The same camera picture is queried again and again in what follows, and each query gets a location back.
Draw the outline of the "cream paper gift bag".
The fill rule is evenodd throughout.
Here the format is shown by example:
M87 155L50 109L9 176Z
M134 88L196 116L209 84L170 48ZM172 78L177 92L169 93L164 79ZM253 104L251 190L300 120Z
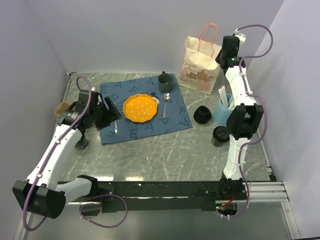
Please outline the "cream paper gift bag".
M212 41L203 40L202 36L209 27L215 28ZM222 47L216 44L219 28L209 23L199 37L188 36L185 41L185 54L179 74L180 86L210 94L220 72L216 57Z

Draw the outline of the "brown cardboard cup carrier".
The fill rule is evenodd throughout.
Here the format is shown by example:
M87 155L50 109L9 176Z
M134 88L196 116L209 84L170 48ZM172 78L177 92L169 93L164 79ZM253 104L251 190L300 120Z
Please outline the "brown cardboard cup carrier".
M70 107L75 107L75 104L71 101L63 101L58 104L58 106L54 110L54 114L57 118L61 116L61 114L69 109Z

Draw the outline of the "dark translucent coffee cup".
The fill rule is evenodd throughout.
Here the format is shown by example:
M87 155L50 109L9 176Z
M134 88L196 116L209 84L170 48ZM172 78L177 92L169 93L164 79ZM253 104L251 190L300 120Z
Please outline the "dark translucent coffee cup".
M229 137L213 136L211 139L211 142L215 147L222 147L226 145L229 141L230 141Z

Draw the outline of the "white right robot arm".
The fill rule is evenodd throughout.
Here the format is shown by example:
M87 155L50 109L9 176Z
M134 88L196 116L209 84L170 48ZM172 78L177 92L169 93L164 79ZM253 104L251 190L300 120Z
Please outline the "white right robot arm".
M246 64L238 56L246 36L235 30L223 37L222 47L216 62L223 70L234 101L234 109L226 120L226 130L230 137L227 163L222 178L227 181L243 181L245 155L253 135L257 132L264 114L262 105L252 96L246 76Z

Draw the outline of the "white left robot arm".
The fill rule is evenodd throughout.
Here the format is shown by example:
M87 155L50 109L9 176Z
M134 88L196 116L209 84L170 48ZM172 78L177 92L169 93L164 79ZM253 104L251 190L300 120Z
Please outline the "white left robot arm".
M13 194L25 212L55 219L65 205L80 197L94 201L99 195L95 177L79 175L75 180L59 185L59 176L74 147L85 147L85 131L94 126L102 130L122 119L109 96L97 91L81 90L58 119L53 138L35 169L25 181L16 181Z

